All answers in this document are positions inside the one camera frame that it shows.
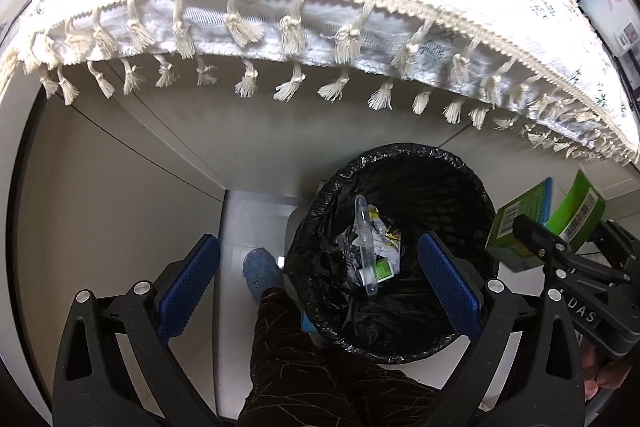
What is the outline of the right hand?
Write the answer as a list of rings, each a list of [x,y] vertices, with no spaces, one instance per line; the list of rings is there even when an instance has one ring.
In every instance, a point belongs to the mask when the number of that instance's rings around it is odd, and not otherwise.
[[[627,358],[609,360],[586,337],[580,340],[579,350],[586,401],[591,400],[601,389],[619,388],[631,371],[631,361]]]

